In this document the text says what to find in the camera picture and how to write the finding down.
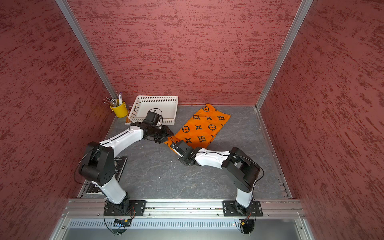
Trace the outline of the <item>orange black patterned pillowcase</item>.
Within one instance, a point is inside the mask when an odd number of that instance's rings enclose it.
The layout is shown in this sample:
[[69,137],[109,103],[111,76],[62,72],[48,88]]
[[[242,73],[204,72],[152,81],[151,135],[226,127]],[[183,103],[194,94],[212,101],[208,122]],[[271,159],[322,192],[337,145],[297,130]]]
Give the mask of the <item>orange black patterned pillowcase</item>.
[[186,143],[192,148],[207,148],[220,130],[230,120],[231,115],[218,111],[210,104],[198,110],[165,144],[171,148],[172,144]]

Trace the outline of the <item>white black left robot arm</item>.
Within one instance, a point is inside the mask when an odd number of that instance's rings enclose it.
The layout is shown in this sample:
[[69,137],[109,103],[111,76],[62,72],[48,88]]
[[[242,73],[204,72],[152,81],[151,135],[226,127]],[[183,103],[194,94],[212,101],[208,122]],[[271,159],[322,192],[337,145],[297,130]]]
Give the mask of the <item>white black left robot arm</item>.
[[115,178],[115,157],[130,145],[149,138],[162,144],[174,133],[167,126],[157,127],[136,122],[120,134],[103,142],[91,142],[80,161],[79,174],[96,185],[106,196],[106,209],[117,216],[128,215],[133,207],[129,194]]

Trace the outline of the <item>white perforated plastic basket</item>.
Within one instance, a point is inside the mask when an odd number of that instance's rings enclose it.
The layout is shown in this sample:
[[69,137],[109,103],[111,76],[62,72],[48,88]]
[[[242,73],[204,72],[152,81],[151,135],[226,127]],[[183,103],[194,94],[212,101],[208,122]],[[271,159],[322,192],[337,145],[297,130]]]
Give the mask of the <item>white perforated plastic basket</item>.
[[178,96],[137,96],[128,118],[132,123],[142,122],[148,112],[156,112],[163,116],[163,125],[174,126],[178,102]]

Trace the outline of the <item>orange white card box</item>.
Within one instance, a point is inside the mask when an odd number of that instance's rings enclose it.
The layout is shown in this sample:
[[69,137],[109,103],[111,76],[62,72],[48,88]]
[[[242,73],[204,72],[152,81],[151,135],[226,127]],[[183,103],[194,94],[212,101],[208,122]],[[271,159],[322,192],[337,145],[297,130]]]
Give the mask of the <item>orange white card box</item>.
[[125,122],[125,125],[130,125],[132,123],[132,121],[129,119],[129,117],[126,118],[126,122]]

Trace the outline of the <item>yellow metal pencil bucket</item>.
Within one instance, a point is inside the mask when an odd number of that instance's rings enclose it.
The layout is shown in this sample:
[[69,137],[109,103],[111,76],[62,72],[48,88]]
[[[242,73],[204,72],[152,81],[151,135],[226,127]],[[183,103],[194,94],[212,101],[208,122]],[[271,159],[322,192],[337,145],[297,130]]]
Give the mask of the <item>yellow metal pencil bucket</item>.
[[116,117],[124,118],[128,115],[128,109],[125,102],[118,107],[110,106],[110,109],[115,113]]

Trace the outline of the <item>black hardcover book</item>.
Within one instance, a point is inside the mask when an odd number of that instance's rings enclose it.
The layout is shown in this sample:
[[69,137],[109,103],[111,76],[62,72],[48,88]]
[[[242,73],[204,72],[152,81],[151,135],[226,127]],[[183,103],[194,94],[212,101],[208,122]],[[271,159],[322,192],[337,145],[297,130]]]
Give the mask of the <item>black hardcover book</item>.
[[[128,160],[128,157],[126,156],[117,156],[115,158],[115,178],[116,180],[119,182],[120,179],[121,179],[121,175],[123,173],[123,170],[125,168],[125,165],[127,163],[127,160]],[[102,195],[102,191],[100,190],[99,187],[97,187],[96,185],[94,184],[90,184],[86,190],[85,190],[85,193],[86,194],[89,194],[89,195]]]

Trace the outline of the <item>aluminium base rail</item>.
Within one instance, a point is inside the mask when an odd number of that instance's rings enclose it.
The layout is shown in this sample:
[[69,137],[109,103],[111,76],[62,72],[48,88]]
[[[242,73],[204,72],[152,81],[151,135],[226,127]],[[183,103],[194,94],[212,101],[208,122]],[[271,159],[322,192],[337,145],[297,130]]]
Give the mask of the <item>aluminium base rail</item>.
[[[147,199],[135,204],[142,215],[128,216],[136,219],[224,219],[236,212],[223,200]],[[70,199],[61,218],[101,219],[104,209],[104,199]],[[259,200],[251,209],[258,219],[307,218],[300,200]]]

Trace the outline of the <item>left aluminium corner post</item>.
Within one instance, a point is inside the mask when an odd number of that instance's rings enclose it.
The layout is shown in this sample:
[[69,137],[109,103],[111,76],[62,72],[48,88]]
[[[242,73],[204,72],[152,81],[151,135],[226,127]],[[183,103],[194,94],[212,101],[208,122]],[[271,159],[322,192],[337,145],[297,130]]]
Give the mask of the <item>left aluminium corner post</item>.
[[77,37],[78,41],[80,42],[82,48],[84,49],[86,55],[88,56],[89,60],[91,61],[94,69],[96,70],[97,74],[99,75],[100,79],[102,80],[104,86],[106,87],[108,93],[111,97],[116,98],[117,92],[115,91],[114,87],[112,86],[105,70],[103,69],[97,55],[95,54],[93,48],[91,47],[91,44],[89,43],[84,31],[82,30],[79,22],[77,21],[68,1],[64,0],[55,0],[57,3],[59,9],[61,10],[62,14],[64,15],[66,21],[70,25],[72,31],[74,32],[75,36]]

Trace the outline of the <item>aluminium corner post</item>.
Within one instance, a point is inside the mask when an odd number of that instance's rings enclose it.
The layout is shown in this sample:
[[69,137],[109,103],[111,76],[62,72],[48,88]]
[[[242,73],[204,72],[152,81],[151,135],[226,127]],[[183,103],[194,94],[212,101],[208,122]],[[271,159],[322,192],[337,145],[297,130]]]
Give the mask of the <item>aluminium corner post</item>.
[[62,14],[64,15],[66,21],[70,25],[72,31],[74,32],[75,36],[77,37],[78,41],[80,42],[82,48],[84,49],[86,55],[88,56],[89,60],[91,61],[94,69],[96,70],[97,74],[99,75],[100,79],[102,80],[104,86],[106,87],[108,93],[111,97],[116,98],[117,92],[115,91],[114,87],[112,86],[105,70],[103,69],[97,55],[95,54],[93,48],[91,47],[91,44],[89,43],[84,31],[82,30],[79,22],[77,21],[68,1],[64,0],[55,0],[57,3],[59,9],[61,10]]
[[287,54],[289,53],[290,51],[290,48],[304,22],[304,19],[308,13],[308,11],[310,10],[310,7],[313,3],[313,0],[302,0],[301,1],[301,4],[298,8],[298,11],[294,17],[294,20],[291,24],[291,27],[287,33],[287,36],[284,40],[284,43],[281,47],[281,50],[279,52],[279,55],[276,59],[276,62],[271,70],[271,73],[267,79],[267,82],[262,90],[262,93],[256,103],[256,110],[257,112],[260,112],[261,111],[261,108],[262,108],[262,105],[264,103],[264,101],[266,100],[267,98],[267,95],[271,89],[271,87],[273,86],[273,83],[280,71],[280,68],[282,67],[283,63],[284,63],[284,60],[285,58],[287,57]]

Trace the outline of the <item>right aluminium corner post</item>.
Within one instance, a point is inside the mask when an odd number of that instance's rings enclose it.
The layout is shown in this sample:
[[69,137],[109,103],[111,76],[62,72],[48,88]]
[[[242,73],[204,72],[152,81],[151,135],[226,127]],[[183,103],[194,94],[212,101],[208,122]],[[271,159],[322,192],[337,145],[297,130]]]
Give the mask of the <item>right aluminium corner post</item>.
[[279,55],[276,59],[276,62],[271,70],[271,73],[267,79],[267,82],[262,90],[262,93],[256,103],[256,110],[257,112],[260,112],[261,111],[261,108],[262,108],[262,105],[264,103],[264,101],[266,100],[267,98],[267,95],[271,89],[271,87],[273,86],[273,83],[280,71],[280,68],[282,67],[283,63],[284,63],[284,60],[285,58],[287,57],[287,54],[289,53],[290,51],[290,48],[304,22],[304,19],[308,13],[308,11],[310,10],[310,7],[313,3],[313,0],[302,0],[301,1],[301,4],[298,8],[298,11],[294,17],[294,20],[291,24],[291,27],[287,33],[287,36],[284,40],[284,43],[281,47],[281,50],[279,52]]

